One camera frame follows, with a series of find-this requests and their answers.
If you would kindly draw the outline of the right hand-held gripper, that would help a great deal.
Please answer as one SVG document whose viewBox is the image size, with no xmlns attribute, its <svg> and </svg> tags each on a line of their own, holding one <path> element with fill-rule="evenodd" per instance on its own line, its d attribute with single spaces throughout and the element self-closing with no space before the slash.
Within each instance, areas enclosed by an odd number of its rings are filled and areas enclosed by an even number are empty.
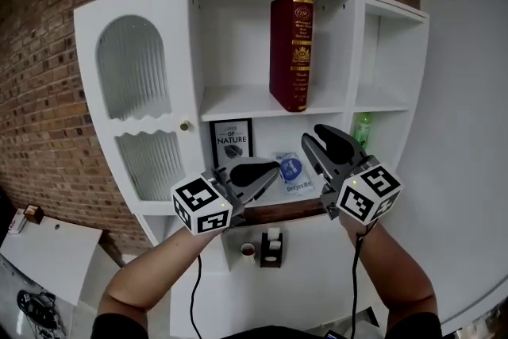
<svg viewBox="0 0 508 339">
<path fill-rule="evenodd" d="M 367 226 L 386 214 L 402 191 L 402 181 L 390 166 L 368 156 L 354 137 L 338 128 L 317 124 L 314 132 L 320 142 L 304 133 L 301 145 L 314 171 L 328 183 L 322 189 L 321 203 L 329 217 L 344 213 Z M 329 185 L 332 164 L 359 162 L 336 187 Z"/>
</svg>

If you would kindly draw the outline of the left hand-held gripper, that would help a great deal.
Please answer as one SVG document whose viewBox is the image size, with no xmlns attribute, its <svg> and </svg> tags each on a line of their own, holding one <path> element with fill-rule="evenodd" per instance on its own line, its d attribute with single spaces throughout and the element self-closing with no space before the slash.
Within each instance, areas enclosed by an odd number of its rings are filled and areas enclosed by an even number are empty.
<svg viewBox="0 0 508 339">
<path fill-rule="evenodd" d="M 171 188 L 175 214 L 194 236 L 223 232 L 241 222 L 244 206 L 278 175 L 277 161 L 260 158 L 236 158 L 217 169 L 194 172 Z"/>
</svg>

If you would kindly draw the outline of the dark red hardcover book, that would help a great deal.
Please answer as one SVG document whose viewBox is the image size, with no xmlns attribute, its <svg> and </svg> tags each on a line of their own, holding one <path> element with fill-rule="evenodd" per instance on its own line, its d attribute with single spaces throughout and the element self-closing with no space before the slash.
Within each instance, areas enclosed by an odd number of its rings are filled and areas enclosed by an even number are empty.
<svg viewBox="0 0 508 339">
<path fill-rule="evenodd" d="M 314 0 L 274 0 L 270 9 L 269 91 L 288 112 L 307 106 Z"/>
</svg>

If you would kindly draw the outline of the person's right forearm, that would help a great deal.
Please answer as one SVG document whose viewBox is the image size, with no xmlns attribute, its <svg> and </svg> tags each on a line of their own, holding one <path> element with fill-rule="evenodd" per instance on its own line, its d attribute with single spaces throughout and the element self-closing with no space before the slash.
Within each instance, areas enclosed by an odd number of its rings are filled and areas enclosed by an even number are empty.
<svg viewBox="0 0 508 339">
<path fill-rule="evenodd" d="M 340 223 L 353 244 L 383 305 L 388 309 L 386 339 L 442 336 L 433 285 L 416 260 L 383 228 L 364 226 L 347 214 Z"/>
</svg>

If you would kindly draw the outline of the person's left forearm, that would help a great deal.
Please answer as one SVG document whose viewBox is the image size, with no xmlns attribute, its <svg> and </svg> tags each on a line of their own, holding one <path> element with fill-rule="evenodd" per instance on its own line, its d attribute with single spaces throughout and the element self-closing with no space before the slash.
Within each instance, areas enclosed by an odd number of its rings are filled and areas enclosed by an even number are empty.
<svg viewBox="0 0 508 339">
<path fill-rule="evenodd" d="M 98 315 L 121 315 L 148 328 L 148 312 L 220 233 L 193 235 L 183 227 L 121 268 L 108 283 Z"/>
</svg>

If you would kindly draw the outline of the white and blue wipes packet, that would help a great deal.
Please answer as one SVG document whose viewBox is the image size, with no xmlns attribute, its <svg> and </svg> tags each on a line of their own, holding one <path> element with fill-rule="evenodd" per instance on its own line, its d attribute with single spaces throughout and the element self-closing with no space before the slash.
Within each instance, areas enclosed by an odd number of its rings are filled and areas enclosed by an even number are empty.
<svg viewBox="0 0 508 339">
<path fill-rule="evenodd" d="M 279 163 L 279 178 L 286 195 L 304 195 L 314 190 L 304 164 L 295 152 L 274 152 Z"/>
</svg>

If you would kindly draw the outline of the green plastic bottle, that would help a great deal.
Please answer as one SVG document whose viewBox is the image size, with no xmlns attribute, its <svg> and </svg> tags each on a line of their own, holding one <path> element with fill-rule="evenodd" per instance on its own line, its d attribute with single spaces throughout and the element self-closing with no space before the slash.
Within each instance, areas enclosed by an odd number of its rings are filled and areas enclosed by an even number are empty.
<svg viewBox="0 0 508 339">
<path fill-rule="evenodd" d="M 371 133 L 373 116 L 371 112 L 361 112 L 356 114 L 353 128 L 355 140 L 364 149 L 368 146 L 368 139 Z"/>
</svg>

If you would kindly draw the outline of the black framed leaf picture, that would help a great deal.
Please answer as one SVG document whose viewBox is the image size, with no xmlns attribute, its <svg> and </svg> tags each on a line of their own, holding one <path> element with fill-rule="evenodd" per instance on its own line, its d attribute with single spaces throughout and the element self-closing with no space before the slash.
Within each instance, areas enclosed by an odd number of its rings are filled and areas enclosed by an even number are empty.
<svg viewBox="0 0 508 339">
<path fill-rule="evenodd" d="M 212 121 L 210 137 L 215 167 L 239 157 L 253 157 L 251 118 Z"/>
</svg>

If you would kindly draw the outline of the white mug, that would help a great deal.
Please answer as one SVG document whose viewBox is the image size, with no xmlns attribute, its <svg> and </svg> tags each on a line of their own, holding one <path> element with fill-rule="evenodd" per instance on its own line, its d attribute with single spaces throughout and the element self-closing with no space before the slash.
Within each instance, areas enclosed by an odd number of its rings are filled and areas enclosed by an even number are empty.
<svg viewBox="0 0 508 339">
<path fill-rule="evenodd" d="M 256 246 L 250 242 L 245 242 L 240 246 L 241 256 L 250 260 L 253 264 L 256 262 Z"/>
</svg>

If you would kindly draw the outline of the dark wooden organiser box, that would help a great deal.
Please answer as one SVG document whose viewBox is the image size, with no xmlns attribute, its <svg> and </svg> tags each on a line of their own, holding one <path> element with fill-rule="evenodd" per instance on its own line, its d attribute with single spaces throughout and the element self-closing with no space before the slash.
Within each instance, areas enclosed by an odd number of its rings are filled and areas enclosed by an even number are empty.
<svg viewBox="0 0 508 339">
<path fill-rule="evenodd" d="M 283 260 L 283 234 L 270 240 L 268 233 L 262 234 L 260 249 L 260 267 L 261 268 L 281 268 Z"/>
</svg>

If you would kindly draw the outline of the white shelf cabinet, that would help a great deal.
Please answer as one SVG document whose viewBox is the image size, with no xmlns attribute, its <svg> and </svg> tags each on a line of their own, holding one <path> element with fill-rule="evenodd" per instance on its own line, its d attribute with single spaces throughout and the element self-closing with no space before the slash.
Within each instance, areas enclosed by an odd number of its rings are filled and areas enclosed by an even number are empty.
<svg viewBox="0 0 508 339">
<path fill-rule="evenodd" d="M 200 114 L 202 36 L 198 0 L 192 1 L 190 46 L 204 163 L 201 171 L 205 171 L 214 164 L 212 121 L 203 121 Z M 349 132 L 357 113 L 371 112 L 368 152 L 392 167 L 398 164 L 421 89 L 429 17 L 394 0 L 359 0 L 356 18 L 356 50 L 344 112 L 307 115 L 304 110 L 287 111 L 279 117 L 223 119 L 252 119 L 254 156 L 300 153 L 301 135 L 312 133 L 315 125 Z M 310 178 L 314 190 L 300 196 L 286 195 L 281 182 L 274 182 L 250 205 L 246 225 L 210 243 L 202 254 L 202 266 L 192 267 L 171 291 L 171 335 L 218 339 L 265 325 L 309 329 L 350 313 L 353 248 L 344 230 L 322 211 L 318 199 L 321 177 L 311 172 Z M 133 214 L 153 244 L 182 225 L 175 211 L 171 215 Z M 271 227 L 279 227 L 283 234 L 281 268 L 260 267 L 262 234 Z M 241 256 L 240 246 L 245 242 L 256 246 L 254 264 Z"/>
</svg>

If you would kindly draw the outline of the white arched ribbed-glass cabinet door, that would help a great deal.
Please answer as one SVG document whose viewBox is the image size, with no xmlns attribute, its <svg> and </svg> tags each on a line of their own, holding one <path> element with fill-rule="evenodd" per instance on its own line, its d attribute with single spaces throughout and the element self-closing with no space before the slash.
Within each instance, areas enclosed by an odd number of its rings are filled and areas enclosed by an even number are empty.
<svg viewBox="0 0 508 339">
<path fill-rule="evenodd" d="M 192 0 L 96 0 L 74 12 L 87 105 L 135 214 L 171 215 L 171 188 L 204 167 L 191 52 Z M 182 131 L 181 121 L 191 128 Z"/>
</svg>

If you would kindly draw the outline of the person's black shirt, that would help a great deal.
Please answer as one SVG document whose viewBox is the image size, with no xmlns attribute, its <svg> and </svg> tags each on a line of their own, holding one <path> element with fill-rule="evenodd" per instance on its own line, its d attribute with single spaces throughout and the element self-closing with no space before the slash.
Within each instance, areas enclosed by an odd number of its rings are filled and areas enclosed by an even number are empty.
<svg viewBox="0 0 508 339">
<path fill-rule="evenodd" d="M 383 339 L 442 339 L 439 318 L 432 313 L 413 314 L 389 329 Z M 102 314 L 94 320 L 90 339 L 148 339 L 147 330 L 120 314 Z M 264 326 L 223 339 L 319 339 L 283 326 Z"/>
</svg>

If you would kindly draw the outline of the white side table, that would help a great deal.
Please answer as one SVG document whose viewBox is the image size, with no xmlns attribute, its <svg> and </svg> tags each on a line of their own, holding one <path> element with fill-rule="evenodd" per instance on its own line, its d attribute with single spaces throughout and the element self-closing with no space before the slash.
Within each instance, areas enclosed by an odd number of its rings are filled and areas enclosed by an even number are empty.
<svg viewBox="0 0 508 339">
<path fill-rule="evenodd" d="M 8 234 L 0 255 L 32 281 L 77 305 L 102 231 L 54 218 Z"/>
</svg>

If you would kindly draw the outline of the small brown box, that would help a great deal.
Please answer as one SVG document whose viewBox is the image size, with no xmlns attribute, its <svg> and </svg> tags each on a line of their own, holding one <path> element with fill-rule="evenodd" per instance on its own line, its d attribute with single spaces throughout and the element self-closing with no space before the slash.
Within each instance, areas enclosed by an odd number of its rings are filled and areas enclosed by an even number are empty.
<svg viewBox="0 0 508 339">
<path fill-rule="evenodd" d="M 44 211 L 35 205 L 27 205 L 23 212 L 28 222 L 39 225 L 44 218 Z"/>
</svg>

